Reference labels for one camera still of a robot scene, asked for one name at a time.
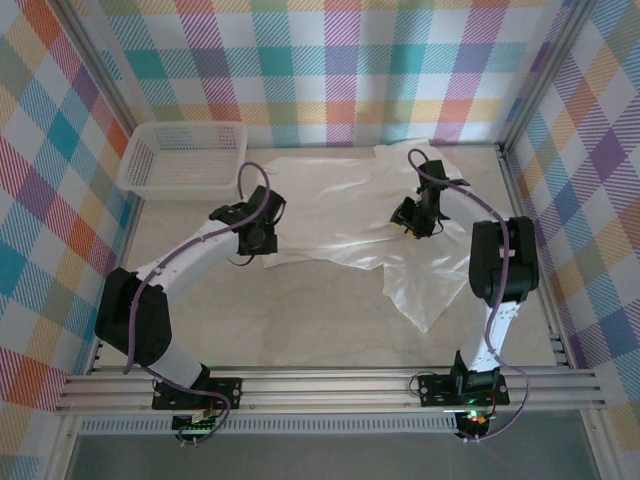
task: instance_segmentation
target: metal rail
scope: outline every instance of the metal rail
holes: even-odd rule
[[[212,371],[215,377],[243,379],[243,414],[317,413],[416,413],[455,412],[455,407],[420,406],[408,390],[411,377],[422,368],[362,369],[242,369]],[[435,373],[447,369],[435,368]],[[529,367],[531,395],[527,410],[578,410],[605,405],[598,379],[591,370],[563,367]],[[525,392],[524,379],[516,372],[503,372],[511,405],[515,410]],[[151,409],[152,378],[140,371],[129,376],[97,373],[70,377],[58,403],[63,415],[167,414]]]

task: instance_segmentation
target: beige floor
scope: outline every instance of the beige floor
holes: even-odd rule
[[[446,147],[476,193],[511,212],[493,147]],[[248,159],[280,156],[370,158],[370,148],[252,150]],[[127,268],[146,264],[191,235],[215,208],[207,202],[147,202]],[[203,363],[251,366],[450,365],[463,344],[476,301],[465,287],[426,334],[382,295],[382,270],[324,261],[238,268],[224,263],[191,285],[171,308],[174,335]],[[510,329],[503,357],[516,365],[554,365],[537,293]],[[123,365],[103,348],[99,365]]]

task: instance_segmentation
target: plaid wallpaper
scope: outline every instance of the plaid wallpaper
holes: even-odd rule
[[[640,470],[640,2],[601,0],[513,162],[579,366]]]
[[[497,143],[502,143],[507,138],[507,135],[511,131],[513,127],[513,122],[517,118],[520,113],[520,109],[522,108],[522,104],[524,100],[533,92],[533,88],[539,80],[540,73],[545,64],[549,61],[550,58],[553,57],[555,53],[555,41],[558,38],[558,34],[561,32],[562,27],[564,26],[565,21],[567,20],[567,16],[571,11],[571,7],[577,3],[577,0],[563,0],[556,17],[551,24],[551,28],[547,32],[547,35],[540,46],[540,50],[536,55],[527,75],[520,86],[520,90],[518,91],[518,96],[514,100],[511,105],[511,110],[509,110],[509,115],[507,115],[507,119],[500,130],[500,135],[498,135]]]
[[[131,202],[127,143],[45,0],[0,0],[0,479],[44,465]]]
[[[562,4],[73,1],[139,119],[240,120],[253,147],[492,142]]]

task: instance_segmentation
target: white cloth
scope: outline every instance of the white cloth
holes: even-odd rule
[[[419,146],[460,173],[424,141],[375,147],[375,159],[279,158],[265,168],[287,200],[278,224],[278,253],[265,267],[330,260],[365,270],[384,267],[383,292],[426,332],[467,281],[470,239],[453,222],[434,237],[415,240],[389,219],[406,196],[416,197],[418,175],[406,153]],[[422,159],[415,159],[417,164]]]

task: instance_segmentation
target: plastic basket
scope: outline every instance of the plastic basket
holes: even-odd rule
[[[116,183],[145,200],[237,198],[247,151],[240,122],[152,122],[136,127]]]

